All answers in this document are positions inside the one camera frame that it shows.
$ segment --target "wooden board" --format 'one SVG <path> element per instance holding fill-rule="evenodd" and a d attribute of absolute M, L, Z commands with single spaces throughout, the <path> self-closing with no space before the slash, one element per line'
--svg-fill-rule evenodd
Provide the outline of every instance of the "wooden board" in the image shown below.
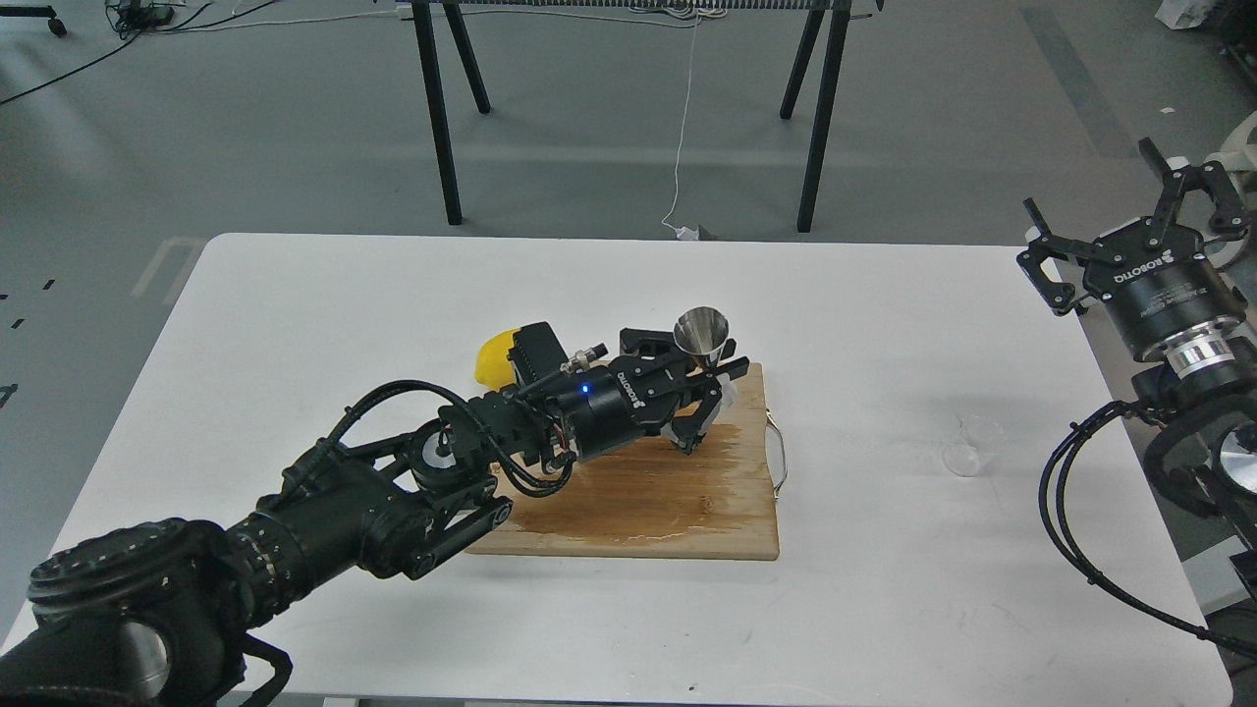
<path fill-rule="evenodd" d="M 548 498 L 522 496 L 499 472 L 515 508 L 468 552 L 776 560 L 760 365 L 735 382 L 738 401 L 689 457 L 664 438 L 640 439 L 578 464 Z"/>

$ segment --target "silver cup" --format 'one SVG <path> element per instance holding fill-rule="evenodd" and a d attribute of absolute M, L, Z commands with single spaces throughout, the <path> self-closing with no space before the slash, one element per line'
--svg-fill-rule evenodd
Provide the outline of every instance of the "silver cup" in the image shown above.
<path fill-rule="evenodd" d="M 705 369 L 720 362 L 729 340 L 729 320 L 711 307 L 695 307 L 681 315 L 672 327 L 672 340 Z"/>

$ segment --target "robotiq logo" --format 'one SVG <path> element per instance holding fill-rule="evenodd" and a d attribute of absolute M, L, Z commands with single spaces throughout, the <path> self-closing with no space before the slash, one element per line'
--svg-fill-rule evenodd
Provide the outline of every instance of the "robotiq logo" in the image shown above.
<path fill-rule="evenodd" d="M 1134 268 L 1131 268 L 1131 269 L 1121 273 L 1120 276 L 1112 276 L 1112 282 L 1117 282 L 1117 283 L 1126 282 L 1128 279 L 1131 279 L 1131 278 L 1134 278 L 1136 276 L 1141 276 L 1141 274 L 1144 274 L 1144 273 L 1146 273 L 1149 270 L 1154 270 L 1154 269 L 1156 269 L 1156 268 L 1159 268 L 1161 265 L 1168 265 L 1168 264 L 1170 264 L 1173 262 L 1174 262 L 1174 254 L 1170 253 L 1169 250 L 1164 250 L 1161 253 L 1160 258 L 1155 258 L 1153 260 L 1149 260 L 1149 262 L 1144 263 L 1143 265 L 1136 265 L 1136 267 L 1134 267 Z"/>
<path fill-rule="evenodd" d="M 628 376 L 626 376 L 623 371 L 616 374 L 616 379 L 620 381 L 620 386 L 625 389 L 625 392 L 628 394 L 628 400 L 632 401 L 632 406 L 635 410 L 637 408 L 646 406 L 646 404 L 641 401 L 641 398 L 637 398 L 637 391 L 635 391 L 632 389 L 632 385 L 628 384 Z"/>

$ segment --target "yellow sponge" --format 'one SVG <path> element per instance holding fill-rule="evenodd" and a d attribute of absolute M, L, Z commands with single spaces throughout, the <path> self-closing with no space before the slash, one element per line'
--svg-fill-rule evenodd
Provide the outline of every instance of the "yellow sponge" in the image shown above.
<path fill-rule="evenodd" d="M 515 370 L 507 359 L 507 352 L 515 345 L 515 332 L 519 328 L 504 331 L 484 342 L 475 357 L 475 380 L 490 390 L 502 390 L 515 382 Z"/>

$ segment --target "concrete floor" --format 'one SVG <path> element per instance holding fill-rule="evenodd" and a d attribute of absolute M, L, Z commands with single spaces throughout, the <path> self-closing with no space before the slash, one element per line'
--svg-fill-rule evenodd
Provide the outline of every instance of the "concrete floor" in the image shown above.
<path fill-rule="evenodd" d="M 490 116 L 475 112 L 439 23 L 461 228 L 444 219 L 414 30 L 392 18 L 142 36 L 0 107 L 0 395 L 18 385 L 0 408 L 0 620 L 19 611 L 26 571 L 52 548 L 206 239 L 670 239 L 659 220 L 691 39 L 674 224 L 730 240 L 1012 245 L 1033 195 L 1057 233 L 1090 237 L 1155 203 L 1139 137 L 1199 161 L 1257 108 L 1217 42 L 1166 30 L 1158 4 L 891 3 L 854 23 L 810 234 L 793 223 L 820 57 L 794 120 L 777 117 L 797 13 L 735 11 L 696 36 L 469 14 Z M 391 9 L 285 0 L 241 23 Z M 0 20 L 0 97 L 118 45 L 99 6 L 58 11 L 60 40 L 39 20 Z M 1121 394 L 1124 352 L 1102 317 L 1089 320 Z M 1180 555 L 1223 537 L 1173 511 Z M 1257 635 L 1242 619 L 1227 628 Z M 1237 678 L 1237 703 L 1257 703 L 1254 678 Z"/>

